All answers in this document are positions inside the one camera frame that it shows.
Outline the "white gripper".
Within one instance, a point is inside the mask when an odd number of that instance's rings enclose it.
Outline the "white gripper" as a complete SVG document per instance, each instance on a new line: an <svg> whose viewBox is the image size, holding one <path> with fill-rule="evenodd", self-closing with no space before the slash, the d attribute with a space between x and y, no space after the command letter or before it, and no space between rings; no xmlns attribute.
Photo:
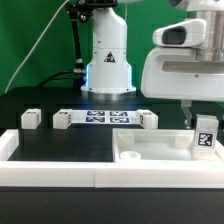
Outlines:
<svg viewBox="0 0 224 224"><path fill-rule="evenodd" d="M186 19L153 33L156 47L148 54L141 91L147 98L177 99L191 128L192 101L224 102L224 62L199 58L205 42L206 21Z"/></svg>

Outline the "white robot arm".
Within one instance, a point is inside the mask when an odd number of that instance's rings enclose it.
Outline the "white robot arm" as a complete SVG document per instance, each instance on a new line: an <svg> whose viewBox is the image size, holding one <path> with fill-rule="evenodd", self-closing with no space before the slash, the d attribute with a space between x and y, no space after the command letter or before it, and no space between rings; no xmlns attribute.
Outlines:
<svg viewBox="0 0 224 224"><path fill-rule="evenodd" d="M132 93L126 59L127 24L114 8L137 0L78 0L79 19L93 18L93 56L82 92L98 99ZM184 21L159 28L155 48L147 55L141 91L147 98L181 102L187 124L191 103L224 101L224 0L167 0L184 10Z"/></svg>

